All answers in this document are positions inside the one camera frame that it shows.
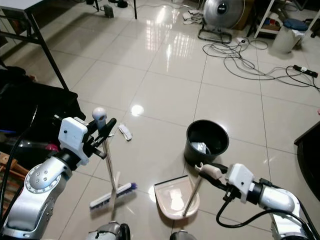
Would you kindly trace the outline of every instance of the floor tile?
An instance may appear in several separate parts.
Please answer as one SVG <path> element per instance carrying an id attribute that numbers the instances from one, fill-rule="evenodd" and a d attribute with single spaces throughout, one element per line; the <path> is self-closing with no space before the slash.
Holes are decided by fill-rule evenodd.
<path id="1" fill-rule="evenodd" d="M 319 232 L 320 202 L 308 187 L 301 173 L 297 155 L 269 148 L 268 155 L 272 183 L 292 192 L 300 199 Z"/>
<path id="2" fill-rule="evenodd" d="M 267 146 L 296 153 L 295 139 L 319 121 L 317 108 L 265 96 L 262 101 Z"/>
<path id="3" fill-rule="evenodd" d="M 174 24 L 178 18 L 181 18 L 182 12 L 167 5 L 169 1 L 160 1 L 152 3 L 147 1 L 145 6 L 139 8 L 138 16 L 142 19 L 154 20 L 156 23 Z"/>
<path id="4" fill-rule="evenodd" d="M 241 65 L 242 63 L 238 60 L 235 61 L 236 62 L 234 62 L 231 58 L 224 60 L 222 58 L 208 56 L 205 63 L 202 82 L 248 93 L 261 94 L 259 78 L 238 70 L 236 64 Z M 230 71 L 234 72 L 235 74 L 245 78 L 257 78 L 258 80 L 248 80 L 232 75 L 225 68 L 224 62 Z"/>
<path id="5" fill-rule="evenodd" d="M 95 14 L 87 13 L 80 22 L 74 23 L 78 27 L 92 29 L 100 32 L 119 34 L 130 22 L 130 18 L 118 17 L 107 18 L 103 11 Z"/>
<path id="6" fill-rule="evenodd" d="M 62 12 L 55 18 L 55 22 L 62 23 L 65 25 L 80 26 L 89 14 L 92 16 L 97 13 L 97 10 L 92 6 L 87 5 L 86 7 L 79 8 L 77 6 L 68 7 L 67 9 L 62 6 L 56 6 L 57 10 Z"/>
<path id="7" fill-rule="evenodd" d="M 169 27 L 163 23 L 156 23 L 154 20 L 139 18 L 133 19 L 122 30 L 121 36 L 135 39 L 145 39 L 147 41 L 161 43 L 165 38 Z"/>
<path id="8" fill-rule="evenodd" d="M 226 224 L 234 225 L 237 222 L 221 218 L 221 221 Z M 252 226 L 245 226 L 240 228 L 225 228 L 217 224 L 216 215 L 198 211 L 196 217 L 189 217 L 186 220 L 175 221 L 173 232 L 179 231 L 181 228 L 188 231 L 197 240 L 207 239 L 272 239 L 271 232 L 254 228 Z"/>
<path id="9" fill-rule="evenodd" d="M 202 84 L 195 120 L 220 124 L 229 137 L 266 145 L 261 96 Z"/>
<path id="10" fill-rule="evenodd" d="M 61 22 L 52 21 L 47 25 L 43 26 L 40 29 L 40 32 L 48 48 L 52 49 L 75 28 L 75 26 L 70 26 Z"/>
<path id="11" fill-rule="evenodd" d="M 245 67 L 244 64 L 241 63 L 239 58 L 243 58 L 244 60 L 246 60 L 245 63 L 248 63 L 248 61 L 255 63 L 258 61 L 257 48 L 265 48 L 266 46 L 263 45 L 263 43 L 260 43 L 258 40 L 253 39 L 252 37 L 246 37 L 246 34 L 243 31 L 228 29 L 227 32 L 232 35 L 232 41 L 230 43 L 221 44 L 219 42 L 204 41 L 203 45 L 206 45 L 206 47 L 204 47 L 204 50 L 208 54 L 213 56 L 219 56 L 220 58 L 227 57 L 227 54 L 233 57 L 236 57 L 238 58 L 237 59 L 238 65 L 241 68 L 248 70 L 248 67 Z M 209 32 L 203 32 L 201 36 L 206 38 L 215 38 L 218 40 L 220 38 L 219 35 L 209 33 Z M 244 39 L 245 43 L 240 44 L 237 38 Z"/>
<path id="12" fill-rule="evenodd" d="M 81 100 L 126 111 L 144 75 L 142 70 L 97 61 L 72 91 Z"/>
<path id="13" fill-rule="evenodd" d="M 186 127 L 130 113 L 123 123 L 132 133 L 132 140 L 127 142 L 117 132 L 110 145 L 113 169 L 121 172 L 120 184 L 134 182 L 140 191 L 148 193 L 154 184 L 182 175 Z M 94 176 L 109 179 L 104 161 Z"/>
<path id="14" fill-rule="evenodd" d="M 63 193 L 61 193 L 54 205 L 53 215 L 45 230 L 43 239 L 59 239 L 89 183 L 89 176 L 78 172 L 73 172 L 72 174 Z"/>
<path id="15" fill-rule="evenodd" d="M 150 71 L 172 77 L 201 82 L 206 55 L 203 43 L 181 32 L 163 44 L 157 52 Z"/>
<path id="16" fill-rule="evenodd" d="M 108 191 L 111 191 L 109 182 L 91 179 L 60 240 L 85 239 L 88 232 L 111 220 L 111 213 L 107 211 L 90 214 L 89 210 L 89 203 Z M 139 191 L 117 199 L 114 220 L 129 225 L 132 240 L 169 239 L 173 224 L 159 216 L 157 205 L 150 199 L 149 194 Z"/>
<path id="17" fill-rule="evenodd" d="M 54 50 L 78 56 L 98 59 L 117 35 L 86 28 L 71 27 Z"/>
<path id="18" fill-rule="evenodd" d="M 20 67 L 27 70 L 35 61 L 44 56 L 41 47 L 27 43 L 20 45 L 19 48 L 6 58 L 1 58 L 6 66 Z"/>
<path id="19" fill-rule="evenodd" d="M 270 63 L 259 63 L 259 70 L 263 73 L 267 73 L 273 68 L 278 67 L 278 65 L 270 64 Z M 288 73 L 290 75 L 299 74 L 297 71 L 289 68 Z M 274 73 L 271 73 L 273 77 L 286 76 L 285 69 L 279 69 Z M 304 83 L 312 83 L 312 78 L 306 75 L 293 76 L 294 79 Z M 295 84 L 305 86 L 302 83 L 296 82 L 289 77 L 280 78 L 281 81 L 284 81 L 288 84 Z M 298 87 L 285 84 L 280 80 L 262 80 L 261 81 L 261 92 L 262 95 L 288 100 L 296 103 L 307 104 L 311 106 L 320 107 L 320 92 L 317 91 L 314 87 Z"/>
<path id="20" fill-rule="evenodd" d="M 228 149 L 222 155 L 218 156 L 214 162 L 227 167 L 236 163 L 244 164 L 254 174 L 256 181 L 259 181 L 260 178 L 270 180 L 267 148 L 264 146 L 230 139 Z M 195 182 L 195 175 L 197 174 L 192 167 L 186 165 L 184 174 L 192 176 Z M 217 214 L 220 207 L 224 204 L 224 195 L 225 193 L 222 190 L 212 186 L 208 181 L 203 180 L 199 190 L 199 209 L 208 213 Z M 235 199 L 228 205 L 222 216 L 238 222 L 244 222 L 261 211 L 262 209 L 257 205 L 253 205 L 250 202 L 243 204 L 239 199 Z M 267 215 L 258 218 L 250 223 L 250 225 L 270 230 L 270 221 L 271 219 Z"/>
<path id="21" fill-rule="evenodd" d="M 303 51 L 300 49 L 293 49 L 290 53 L 281 54 L 272 49 L 274 40 L 259 38 L 268 44 L 268 49 L 257 50 L 257 56 L 259 62 L 271 63 L 280 66 L 290 65 L 306 65 L 307 61 L 304 57 Z"/>
<path id="22" fill-rule="evenodd" d="M 142 106 L 144 116 L 188 126 L 196 111 L 200 83 L 148 72 L 131 108 Z"/>
<path id="23" fill-rule="evenodd" d="M 94 59 L 54 50 L 51 51 L 51 54 L 69 89 L 72 89 L 77 84 L 95 62 Z M 27 73 L 36 76 L 39 83 L 62 88 L 62 85 L 46 56 L 41 57 L 29 67 Z"/>
<path id="24" fill-rule="evenodd" d="M 161 39 L 159 38 L 135 39 L 127 36 L 118 36 L 103 52 L 100 60 L 148 70 L 160 45 Z"/>
<path id="25" fill-rule="evenodd" d="M 120 110 L 117 110 L 114 108 L 110 108 L 107 106 L 102 106 L 102 105 L 98 105 L 98 104 L 94 104 L 94 103 L 89 103 L 89 102 L 82 101 L 82 100 L 79 100 L 78 102 L 79 102 L 79 106 L 80 106 L 81 111 L 84 113 L 84 115 L 86 115 L 85 121 L 87 123 L 93 121 L 92 111 L 97 107 L 102 107 L 105 109 L 106 114 L 107 114 L 107 119 L 106 119 L 107 121 L 109 121 L 111 118 L 115 118 L 117 120 L 117 122 L 120 123 L 126 113 L 124 111 L 120 111 Z M 118 131 L 118 128 L 116 126 L 112 129 L 112 131 L 111 131 L 112 134 L 114 134 L 116 131 Z M 94 134 L 92 134 L 92 136 L 94 138 L 96 138 L 98 136 L 98 132 L 95 132 Z M 101 161 L 101 158 L 93 154 L 89 158 L 89 163 L 85 166 L 84 165 L 79 166 L 76 169 L 76 171 L 83 173 L 83 174 L 93 175 L 100 161 Z"/>
<path id="26" fill-rule="evenodd" d="M 301 49 L 303 51 L 304 57 L 308 65 L 317 65 L 317 71 L 319 72 L 319 54 L 320 54 L 320 43 L 319 37 L 315 38 L 310 37 L 309 35 L 305 36 L 301 43 Z"/>

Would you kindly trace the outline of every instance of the electrical cable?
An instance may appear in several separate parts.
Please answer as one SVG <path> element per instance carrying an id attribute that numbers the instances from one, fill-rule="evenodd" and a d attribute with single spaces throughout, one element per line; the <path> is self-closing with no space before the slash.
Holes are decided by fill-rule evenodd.
<path id="1" fill-rule="evenodd" d="M 220 217 L 221 217 L 221 214 L 223 213 L 223 211 L 225 210 L 225 208 L 228 206 L 228 204 L 233 199 L 234 199 L 234 197 L 229 197 L 225 201 L 225 203 L 222 205 L 222 207 L 220 208 L 220 210 L 217 213 L 216 218 L 215 218 L 216 222 L 220 226 L 222 226 L 224 228 L 229 228 L 229 229 L 241 228 L 241 227 L 244 227 L 244 226 L 250 224 L 254 220 L 256 220 L 256 219 L 258 219 L 261 216 L 266 215 L 266 214 L 285 214 L 285 215 L 291 216 L 292 218 L 294 218 L 295 220 L 297 220 L 298 222 L 301 223 L 301 226 L 302 226 L 304 232 L 306 233 L 306 235 L 308 236 L 309 240 L 312 240 L 312 238 L 316 239 L 316 240 L 319 240 L 319 238 L 317 238 L 317 236 L 314 235 L 314 233 L 318 234 L 317 231 L 315 231 L 315 232 L 313 232 L 313 230 L 310 231 L 309 226 L 307 225 L 307 223 L 305 221 L 303 221 L 300 217 L 294 215 L 292 212 L 285 211 L 285 210 L 280 210 L 280 209 L 268 209 L 268 210 L 261 211 L 261 212 L 257 213 L 256 215 L 252 216 L 251 218 L 249 218 L 248 220 L 246 220 L 244 222 L 241 222 L 241 223 L 238 223 L 238 224 L 234 224 L 234 225 L 225 224 L 225 223 L 220 221 Z"/>
<path id="2" fill-rule="evenodd" d="M 234 225 L 230 225 L 230 224 L 225 224 L 223 222 L 220 221 L 220 217 L 221 217 L 221 214 L 223 213 L 223 211 L 226 209 L 226 207 L 228 206 L 228 204 L 233 200 L 232 197 L 229 197 L 225 203 L 222 205 L 222 207 L 220 208 L 219 212 L 217 213 L 216 215 L 216 222 L 224 227 L 224 228 L 229 228 L 229 229 L 237 229 L 237 228 L 242 228 L 248 224 L 250 224 L 251 222 L 253 222 L 254 220 L 260 218 L 261 216 L 263 215 L 266 215 L 266 214 L 286 214 L 286 215 L 289 215 L 291 217 L 293 217 L 294 219 L 296 219 L 297 221 L 299 221 L 301 223 L 302 226 L 306 226 L 306 222 L 303 221 L 300 217 L 297 217 L 296 215 L 294 215 L 292 212 L 289 212 L 289 211 L 285 211 L 285 210 L 280 210 L 280 209 L 268 209 L 268 210 L 264 210 L 264 211 L 261 211 L 259 213 L 257 213 L 256 215 L 252 216 L 251 218 L 249 218 L 248 220 L 244 221 L 244 222 L 241 222 L 241 223 L 238 223 L 238 224 L 234 224 Z"/>
<path id="3" fill-rule="evenodd" d="M 254 81 L 270 81 L 270 80 L 277 80 L 281 83 L 295 86 L 295 87 L 301 87 L 301 88 L 307 88 L 307 87 L 313 87 L 318 92 L 320 92 L 320 88 L 316 85 L 315 79 L 312 77 L 312 79 L 309 79 L 306 74 L 303 72 L 299 72 L 295 69 L 293 69 L 293 66 L 287 66 L 287 67 L 274 67 L 272 70 L 270 70 L 267 73 L 264 73 L 257 69 L 255 64 L 242 56 L 242 52 L 245 51 L 250 45 L 256 48 L 257 50 L 266 50 L 268 48 L 268 44 L 265 41 L 262 40 L 249 40 L 247 37 L 243 37 L 247 44 L 243 46 L 241 42 L 235 45 L 228 45 L 223 43 L 222 34 L 220 33 L 220 40 L 221 42 L 214 42 L 206 44 L 202 47 L 202 50 L 205 54 L 207 54 L 210 57 L 215 58 L 222 58 L 223 59 L 223 65 L 224 67 L 233 75 L 246 79 L 246 80 L 254 80 Z M 211 54 L 209 50 L 214 51 L 216 54 Z M 247 75 L 253 75 L 254 77 L 249 76 L 242 76 L 240 74 L 235 73 L 228 67 L 227 61 L 232 60 L 233 64 L 236 66 L 236 68 Z M 280 76 L 273 76 L 272 73 L 276 71 L 284 71 L 285 75 Z M 294 77 L 301 76 L 305 78 L 306 81 L 298 80 Z M 284 79 L 290 78 L 292 81 L 295 81 L 299 84 L 287 82 Z"/>
<path id="4" fill-rule="evenodd" d="M 24 188 L 24 186 L 25 186 L 25 182 L 23 181 L 21 183 L 21 185 L 19 186 L 19 188 L 17 189 L 17 191 L 15 192 L 13 198 L 11 199 L 11 202 L 10 202 L 8 208 L 6 209 L 4 215 L 2 216 L 2 219 L 0 221 L 0 227 L 1 228 L 5 225 L 5 221 L 6 221 L 7 217 L 8 217 L 8 215 L 9 215 L 9 212 L 10 212 L 12 206 L 14 205 L 15 201 L 19 197 L 19 195 L 20 195 L 22 189 Z"/>
<path id="5" fill-rule="evenodd" d="M 8 158 L 8 161 L 6 163 L 6 168 L 3 174 L 3 178 L 2 178 L 2 184 L 1 184 L 1 188 L 0 188 L 0 222 L 3 222 L 3 208 L 4 208 L 4 200 L 5 200 L 5 192 L 6 192 L 6 186 L 7 186 L 7 181 L 8 181 L 8 177 L 10 174 L 10 168 L 11 168 L 11 164 L 13 162 L 15 153 L 17 151 L 17 148 L 20 144 L 20 142 L 25 138 L 25 136 L 39 123 L 43 123 L 44 121 L 48 121 L 48 120 L 52 120 L 52 118 L 44 118 L 41 121 L 35 122 L 32 126 L 28 127 L 20 136 L 19 138 L 16 140 L 15 144 L 13 145 L 11 151 L 10 151 L 10 156 Z"/>
<path id="6" fill-rule="evenodd" d="M 273 187 L 273 188 L 275 188 L 275 189 L 282 189 L 282 187 L 279 187 L 279 186 L 277 186 L 277 185 L 274 185 L 274 184 L 272 184 L 271 182 L 270 182 L 270 185 L 269 185 L 269 186 L 270 186 L 270 187 Z M 315 235 L 315 238 L 316 238 L 317 240 L 320 240 L 320 235 L 318 234 L 318 232 L 317 232 L 317 230 L 316 230 L 316 228 L 315 228 L 315 225 L 314 225 L 314 223 L 312 222 L 312 220 L 311 220 L 311 218 L 310 218 L 310 216 L 309 216 L 309 214 L 308 214 L 305 206 L 303 205 L 303 203 L 300 201 L 299 198 L 297 198 L 297 199 L 298 199 L 298 201 L 299 201 L 300 208 L 301 208 L 301 210 L 302 210 L 302 212 L 303 212 L 303 214 L 304 214 L 304 216 L 305 216 L 305 218 L 306 218 L 306 220 L 307 220 L 307 223 L 308 223 L 308 225 L 309 225 L 312 233 Z"/>

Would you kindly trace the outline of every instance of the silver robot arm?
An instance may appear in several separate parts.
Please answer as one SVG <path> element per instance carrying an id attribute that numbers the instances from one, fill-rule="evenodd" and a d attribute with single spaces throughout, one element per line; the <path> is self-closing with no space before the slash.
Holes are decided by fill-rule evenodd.
<path id="1" fill-rule="evenodd" d="M 224 200 L 226 200 L 231 192 L 242 203 L 250 202 L 258 204 L 264 210 L 280 210 L 291 213 L 297 218 L 300 217 L 300 202 L 298 198 L 291 192 L 269 186 L 264 182 L 255 182 L 254 175 L 246 166 L 240 163 L 232 164 L 227 170 L 221 171 L 221 165 L 202 165 L 198 168 L 199 175 L 207 179 L 212 185 L 226 191 Z M 222 184 L 219 179 L 225 173 L 226 185 Z M 270 213 L 271 231 L 274 240 L 299 239 L 314 240 L 317 233 L 314 231 L 305 231 L 302 223 L 291 215 L 285 213 Z"/>
<path id="2" fill-rule="evenodd" d="M 102 134 L 94 140 L 90 134 L 97 130 L 97 124 L 88 124 L 77 117 L 63 119 L 58 135 L 61 151 L 27 174 L 22 193 L 5 220 L 2 234 L 12 239 L 41 239 L 72 171 L 86 165 L 92 154 L 106 157 L 97 147 L 108 137 L 115 123 L 113 118 L 104 124 Z"/>

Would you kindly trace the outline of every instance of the black bucket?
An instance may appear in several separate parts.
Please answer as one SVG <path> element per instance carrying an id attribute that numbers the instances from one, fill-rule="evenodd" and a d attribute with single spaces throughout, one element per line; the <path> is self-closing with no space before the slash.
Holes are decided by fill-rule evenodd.
<path id="1" fill-rule="evenodd" d="M 205 154 L 195 149 L 191 143 L 205 143 Z M 209 120 L 198 120 L 188 127 L 186 131 L 186 143 L 184 159 L 194 167 L 200 163 L 208 164 L 229 146 L 229 137 L 226 131 L 218 124 Z"/>

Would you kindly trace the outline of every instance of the white plug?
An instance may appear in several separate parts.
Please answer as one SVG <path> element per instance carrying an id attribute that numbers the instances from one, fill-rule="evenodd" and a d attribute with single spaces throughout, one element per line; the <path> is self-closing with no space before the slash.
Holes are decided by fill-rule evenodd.
<path id="1" fill-rule="evenodd" d="M 243 37 L 237 37 L 237 38 L 236 38 L 236 41 L 237 41 L 237 43 L 238 43 L 239 45 L 248 44 L 248 41 L 247 41 L 245 38 L 243 38 Z"/>

